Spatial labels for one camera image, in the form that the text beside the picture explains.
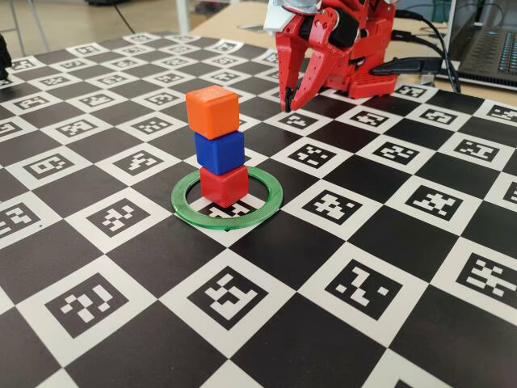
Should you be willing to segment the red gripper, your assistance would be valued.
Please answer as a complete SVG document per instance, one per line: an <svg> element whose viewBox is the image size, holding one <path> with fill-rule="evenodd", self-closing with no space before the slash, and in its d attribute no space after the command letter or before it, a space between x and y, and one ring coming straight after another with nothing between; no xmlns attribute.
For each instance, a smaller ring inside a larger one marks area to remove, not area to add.
<svg viewBox="0 0 517 388"><path fill-rule="evenodd" d="M358 39L365 1L274 1L274 35L279 62L280 106L284 112L306 105L330 71ZM298 76L305 52L313 50L305 75Z"/></svg>

